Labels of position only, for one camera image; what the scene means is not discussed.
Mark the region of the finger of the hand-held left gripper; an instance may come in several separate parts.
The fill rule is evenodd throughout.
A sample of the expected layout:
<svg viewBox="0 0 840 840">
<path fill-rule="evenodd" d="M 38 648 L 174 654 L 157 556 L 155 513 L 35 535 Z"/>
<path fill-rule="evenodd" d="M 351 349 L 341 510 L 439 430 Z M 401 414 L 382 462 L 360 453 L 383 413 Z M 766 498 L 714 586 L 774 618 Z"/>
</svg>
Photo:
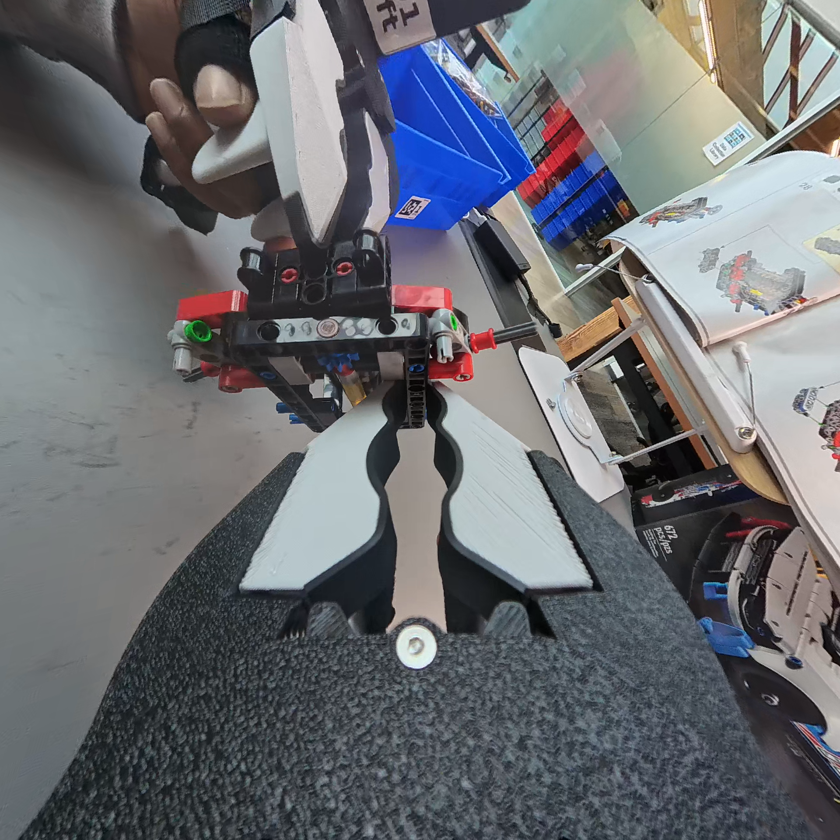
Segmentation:
<svg viewBox="0 0 840 840">
<path fill-rule="evenodd" d="M 343 63 L 324 14 L 278 17 L 250 58 L 282 198 L 297 196 L 308 237 L 331 239 L 348 183 L 338 83 Z"/>
<path fill-rule="evenodd" d="M 393 140 L 372 117 L 350 117 L 348 181 L 341 207 L 341 232 L 380 233 L 398 198 L 398 170 Z"/>
</svg>

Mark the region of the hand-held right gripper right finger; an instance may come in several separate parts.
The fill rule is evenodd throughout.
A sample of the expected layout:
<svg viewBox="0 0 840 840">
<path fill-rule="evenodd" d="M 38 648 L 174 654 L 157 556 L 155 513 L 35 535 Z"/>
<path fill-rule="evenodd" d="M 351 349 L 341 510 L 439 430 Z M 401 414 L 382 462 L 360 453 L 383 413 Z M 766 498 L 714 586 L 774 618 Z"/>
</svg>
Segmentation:
<svg viewBox="0 0 840 840">
<path fill-rule="evenodd" d="M 530 448 L 446 385 L 430 387 L 427 408 L 444 546 L 521 595 L 591 590 Z"/>
</svg>

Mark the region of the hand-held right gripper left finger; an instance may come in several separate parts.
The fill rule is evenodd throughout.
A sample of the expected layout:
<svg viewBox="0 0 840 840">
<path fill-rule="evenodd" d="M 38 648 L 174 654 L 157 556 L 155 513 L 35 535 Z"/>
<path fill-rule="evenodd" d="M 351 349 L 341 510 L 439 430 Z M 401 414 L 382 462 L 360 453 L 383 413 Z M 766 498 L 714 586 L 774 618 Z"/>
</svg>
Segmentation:
<svg viewBox="0 0 840 840">
<path fill-rule="evenodd" d="M 390 563 L 385 485 L 400 459 L 403 389 L 378 387 L 306 447 L 239 584 L 243 594 L 314 595 L 360 560 Z"/>
</svg>

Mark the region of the black red brick assembly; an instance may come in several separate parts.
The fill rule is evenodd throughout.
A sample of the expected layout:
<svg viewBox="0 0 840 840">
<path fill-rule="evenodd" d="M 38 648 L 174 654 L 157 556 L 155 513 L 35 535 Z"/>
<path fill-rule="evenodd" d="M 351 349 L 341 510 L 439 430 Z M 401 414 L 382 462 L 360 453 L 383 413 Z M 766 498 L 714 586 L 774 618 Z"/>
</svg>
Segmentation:
<svg viewBox="0 0 840 840">
<path fill-rule="evenodd" d="M 278 414 L 314 433 L 386 382 L 401 383 L 401 428 L 421 428 L 429 382 L 469 382 L 478 352 L 538 333 L 534 322 L 471 331 L 450 289 L 393 284 L 387 237 L 369 230 L 331 247 L 319 274 L 295 249 L 240 258 L 243 290 L 178 302 L 173 372 L 228 394 L 268 390 Z"/>
</svg>

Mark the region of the grey desk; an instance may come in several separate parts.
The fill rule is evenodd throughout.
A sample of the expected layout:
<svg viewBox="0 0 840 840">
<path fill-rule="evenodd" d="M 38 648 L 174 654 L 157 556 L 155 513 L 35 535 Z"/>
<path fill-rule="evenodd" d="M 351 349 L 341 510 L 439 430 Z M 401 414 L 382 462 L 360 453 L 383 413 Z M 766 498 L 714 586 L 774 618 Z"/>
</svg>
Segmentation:
<svg viewBox="0 0 840 840">
<path fill-rule="evenodd" d="M 175 300 L 207 242 L 135 184 L 145 131 L 2 43 L 2 838 L 37 817 L 184 558 L 308 433 L 264 397 L 179 385 Z"/>
</svg>

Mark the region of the person's left hand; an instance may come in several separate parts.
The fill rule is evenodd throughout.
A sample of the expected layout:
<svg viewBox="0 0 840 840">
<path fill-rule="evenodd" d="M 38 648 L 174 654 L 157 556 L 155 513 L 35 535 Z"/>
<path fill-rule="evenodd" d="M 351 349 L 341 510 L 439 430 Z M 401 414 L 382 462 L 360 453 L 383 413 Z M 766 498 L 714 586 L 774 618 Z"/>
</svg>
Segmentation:
<svg viewBox="0 0 840 840">
<path fill-rule="evenodd" d="M 231 218 L 256 216 L 269 202 L 268 175 L 243 171 L 209 184 L 196 182 L 198 152 L 220 131 L 236 133 L 257 103 L 254 86 L 219 65 L 198 71 L 189 99 L 173 80 L 159 77 L 149 86 L 147 128 L 177 181 L 211 209 Z"/>
</svg>

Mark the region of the blue plastic bin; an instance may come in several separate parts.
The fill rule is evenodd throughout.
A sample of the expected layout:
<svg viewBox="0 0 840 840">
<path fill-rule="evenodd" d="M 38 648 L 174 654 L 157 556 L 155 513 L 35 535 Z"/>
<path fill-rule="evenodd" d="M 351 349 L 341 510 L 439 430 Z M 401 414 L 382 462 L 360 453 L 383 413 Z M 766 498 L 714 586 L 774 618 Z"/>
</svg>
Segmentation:
<svg viewBox="0 0 840 840">
<path fill-rule="evenodd" d="M 535 172 L 498 104 L 445 40 L 381 58 L 379 68 L 400 182 L 389 224 L 448 230 Z"/>
</svg>

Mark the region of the black power adapter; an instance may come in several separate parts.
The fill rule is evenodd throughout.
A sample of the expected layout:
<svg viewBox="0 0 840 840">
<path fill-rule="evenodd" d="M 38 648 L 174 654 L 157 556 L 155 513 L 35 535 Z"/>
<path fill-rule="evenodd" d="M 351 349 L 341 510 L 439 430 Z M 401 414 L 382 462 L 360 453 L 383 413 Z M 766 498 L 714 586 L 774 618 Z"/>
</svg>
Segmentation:
<svg viewBox="0 0 840 840">
<path fill-rule="evenodd" d="M 508 280 L 525 277 L 531 269 L 528 258 L 503 224 L 494 217 L 483 217 L 475 231 L 476 242 Z"/>
</svg>

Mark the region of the stack of red blue bins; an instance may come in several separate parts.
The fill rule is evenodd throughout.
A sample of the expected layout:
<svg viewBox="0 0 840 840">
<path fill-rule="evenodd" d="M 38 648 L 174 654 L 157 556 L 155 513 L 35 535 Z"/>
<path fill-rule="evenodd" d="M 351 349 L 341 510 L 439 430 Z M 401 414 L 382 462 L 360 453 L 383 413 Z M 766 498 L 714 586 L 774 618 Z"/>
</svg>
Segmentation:
<svg viewBox="0 0 840 840">
<path fill-rule="evenodd" d="M 534 172 L 518 187 L 541 238 L 556 250 L 596 242 L 637 211 L 571 110 L 535 101 L 513 126 Z"/>
</svg>

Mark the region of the wooden side table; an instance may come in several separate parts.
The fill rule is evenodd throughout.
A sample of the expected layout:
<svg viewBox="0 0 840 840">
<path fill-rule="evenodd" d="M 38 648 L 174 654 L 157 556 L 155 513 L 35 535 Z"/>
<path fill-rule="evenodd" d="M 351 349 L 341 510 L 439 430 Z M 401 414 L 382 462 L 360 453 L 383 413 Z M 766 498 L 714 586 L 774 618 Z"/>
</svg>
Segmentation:
<svg viewBox="0 0 840 840">
<path fill-rule="evenodd" d="M 572 363 L 578 364 L 585 361 L 596 350 L 599 350 L 605 345 L 608 340 L 614 339 L 620 332 L 625 330 L 631 321 L 640 318 L 640 316 L 641 314 L 633 297 L 613 299 L 609 309 L 604 310 L 588 323 L 556 339 L 564 361 L 569 366 L 572 366 Z M 690 419 L 676 394 L 675 388 L 673 387 L 677 384 L 675 377 L 667 373 L 665 362 L 653 355 L 653 340 L 646 339 L 639 333 L 637 336 L 632 337 L 632 342 L 651 375 L 654 377 L 666 402 L 674 410 L 679 425 L 684 431 L 698 426 L 700 424 L 699 421 Z"/>
</svg>

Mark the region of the wooden book stand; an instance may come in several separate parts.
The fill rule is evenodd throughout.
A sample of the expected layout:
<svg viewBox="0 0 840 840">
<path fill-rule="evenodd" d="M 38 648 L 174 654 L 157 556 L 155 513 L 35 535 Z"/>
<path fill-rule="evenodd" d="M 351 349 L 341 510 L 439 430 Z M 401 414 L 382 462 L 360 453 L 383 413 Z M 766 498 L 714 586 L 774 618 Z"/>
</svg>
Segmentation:
<svg viewBox="0 0 840 840">
<path fill-rule="evenodd" d="M 789 506 L 783 487 L 760 452 L 747 410 L 725 386 L 656 279 L 648 275 L 631 251 L 613 248 L 618 273 L 637 304 L 640 318 L 679 379 L 679 404 L 703 423 L 702 436 L 744 484 L 762 497 Z"/>
</svg>

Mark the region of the black toy car box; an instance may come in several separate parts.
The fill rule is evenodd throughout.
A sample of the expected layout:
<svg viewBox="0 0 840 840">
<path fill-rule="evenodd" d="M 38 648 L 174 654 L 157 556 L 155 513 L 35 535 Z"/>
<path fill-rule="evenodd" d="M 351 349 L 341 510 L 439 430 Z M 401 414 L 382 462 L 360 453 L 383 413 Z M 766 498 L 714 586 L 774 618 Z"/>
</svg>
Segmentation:
<svg viewBox="0 0 840 840">
<path fill-rule="evenodd" d="M 838 595 L 793 510 L 728 466 L 637 490 L 632 510 L 736 690 L 838 795 Z"/>
</svg>

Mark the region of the building instruction booklet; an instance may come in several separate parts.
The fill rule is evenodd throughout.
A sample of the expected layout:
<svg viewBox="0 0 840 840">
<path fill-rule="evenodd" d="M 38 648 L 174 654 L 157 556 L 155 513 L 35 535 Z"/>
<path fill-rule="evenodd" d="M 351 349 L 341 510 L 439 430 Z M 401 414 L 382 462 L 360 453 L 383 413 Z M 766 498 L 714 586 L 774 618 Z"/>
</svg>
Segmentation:
<svg viewBox="0 0 840 840">
<path fill-rule="evenodd" d="M 747 410 L 786 495 L 838 542 L 838 159 L 733 169 L 609 235 Z"/>
</svg>

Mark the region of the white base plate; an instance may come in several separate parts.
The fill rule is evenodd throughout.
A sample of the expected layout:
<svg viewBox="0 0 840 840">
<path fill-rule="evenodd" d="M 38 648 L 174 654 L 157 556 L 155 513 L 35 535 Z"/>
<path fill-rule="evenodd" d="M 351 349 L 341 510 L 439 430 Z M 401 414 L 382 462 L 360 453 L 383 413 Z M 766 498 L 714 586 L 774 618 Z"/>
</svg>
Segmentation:
<svg viewBox="0 0 840 840">
<path fill-rule="evenodd" d="M 603 502 L 627 487 L 592 410 L 570 369 L 561 358 L 523 346 L 521 367 L 548 423 L 553 439 L 574 480 L 596 501 Z"/>
</svg>

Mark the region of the small wall sign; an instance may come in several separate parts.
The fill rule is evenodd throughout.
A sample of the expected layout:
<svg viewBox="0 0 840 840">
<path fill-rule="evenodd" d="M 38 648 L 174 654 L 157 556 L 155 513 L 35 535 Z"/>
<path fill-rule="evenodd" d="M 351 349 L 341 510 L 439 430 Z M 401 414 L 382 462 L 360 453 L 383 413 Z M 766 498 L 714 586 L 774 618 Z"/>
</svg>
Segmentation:
<svg viewBox="0 0 840 840">
<path fill-rule="evenodd" d="M 719 166 L 742 147 L 755 139 L 750 128 L 742 121 L 735 122 L 714 140 L 703 146 L 702 152 L 712 166 Z"/>
</svg>

